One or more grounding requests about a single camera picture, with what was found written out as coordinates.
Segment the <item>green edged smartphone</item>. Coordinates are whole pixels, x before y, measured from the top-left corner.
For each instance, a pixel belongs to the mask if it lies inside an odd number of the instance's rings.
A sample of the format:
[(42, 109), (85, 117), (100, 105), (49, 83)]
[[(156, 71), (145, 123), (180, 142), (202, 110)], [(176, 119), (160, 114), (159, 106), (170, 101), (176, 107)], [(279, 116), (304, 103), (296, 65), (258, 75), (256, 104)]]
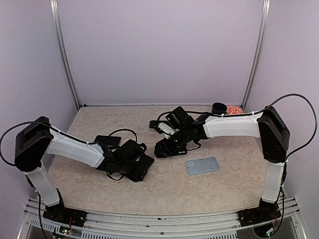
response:
[(133, 168), (127, 178), (133, 182), (142, 182), (154, 162), (155, 160), (152, 157), (146, 154), (141, 155), (139, 160), (133, 163)]

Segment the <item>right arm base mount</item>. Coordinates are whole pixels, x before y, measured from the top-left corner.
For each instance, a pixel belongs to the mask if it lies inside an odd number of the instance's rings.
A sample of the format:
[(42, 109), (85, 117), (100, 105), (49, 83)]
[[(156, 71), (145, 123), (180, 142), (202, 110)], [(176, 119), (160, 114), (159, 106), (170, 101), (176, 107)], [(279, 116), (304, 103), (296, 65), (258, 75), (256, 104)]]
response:
[(282, 216), (277, 202), (268, 203), (262, 199), (257, 207), (239, 210), (237, 214), (242, 227), (267, 222)]

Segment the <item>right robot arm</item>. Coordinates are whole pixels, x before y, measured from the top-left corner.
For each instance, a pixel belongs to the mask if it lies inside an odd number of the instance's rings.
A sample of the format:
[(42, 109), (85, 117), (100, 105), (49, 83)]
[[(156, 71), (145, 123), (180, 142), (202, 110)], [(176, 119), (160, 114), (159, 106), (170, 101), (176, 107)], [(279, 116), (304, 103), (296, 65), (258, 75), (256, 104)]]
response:
[(177, 107), (165, 114), (165, 120), (152, 120), (149, 127), (164, 139), (155, 145), (157, 158), (167, 158), (187, 153), (187, 144), (200, 140), (226, 136), (254, 137), (261, 142), (261, 152), (266, 160), (266, 177), (262, 193), (262, 205), (255, 210), (255, 217), (265, 221), (274, 211), (287, 160), (290, 132), (274, 109), (269, 107), (259, 113), (251, 112), (239, 115), (215, 115), (200, 113), (194, 119), (191, 112)]

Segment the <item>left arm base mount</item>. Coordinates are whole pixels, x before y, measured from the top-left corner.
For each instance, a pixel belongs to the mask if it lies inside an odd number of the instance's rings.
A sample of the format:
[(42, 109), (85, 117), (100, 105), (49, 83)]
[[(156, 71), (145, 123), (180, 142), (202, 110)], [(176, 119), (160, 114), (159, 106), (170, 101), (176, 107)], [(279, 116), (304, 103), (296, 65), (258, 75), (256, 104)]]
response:
[(70, 226), (84, 227), (87, 213), (82, 210), (65, 207), (62, 203), (45, 206), (43, 217)]

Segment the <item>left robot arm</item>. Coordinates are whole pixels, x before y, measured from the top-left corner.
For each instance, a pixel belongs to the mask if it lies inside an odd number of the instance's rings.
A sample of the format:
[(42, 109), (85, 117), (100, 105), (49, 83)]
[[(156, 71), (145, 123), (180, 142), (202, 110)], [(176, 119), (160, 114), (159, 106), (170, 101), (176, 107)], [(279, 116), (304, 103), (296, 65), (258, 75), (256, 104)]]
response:
[(50, 213), (61, 222), (69, 218), (70, 211), (63, 205), (58, 189), (42, 166), (44, 155), (69, 158), (103, 171), (108, 177), (116, 173), (133, 182), (142, 182), (155, 161), (146, 155), (144, 143), (138, 143), (136, 139), (121, 143), (121, 138), (113, 132), (87, 142), (53, 127), (47, 117), (39, 117), (25, 125), (27, 127), (15, 139), (14, 163), (44, 204), (50, 207)]

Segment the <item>black phone case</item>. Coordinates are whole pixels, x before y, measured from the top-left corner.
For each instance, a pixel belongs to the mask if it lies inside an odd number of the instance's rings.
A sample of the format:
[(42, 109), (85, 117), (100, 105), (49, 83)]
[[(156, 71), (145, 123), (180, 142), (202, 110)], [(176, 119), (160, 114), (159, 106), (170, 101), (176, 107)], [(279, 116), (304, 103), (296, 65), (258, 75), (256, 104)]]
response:
[(186, 147), (181, 147), (181, 148), (174, 148), (170, 151), (170, 156), (180, 156), (180, 155), (185, 155), (187, 154), (187, 149)]

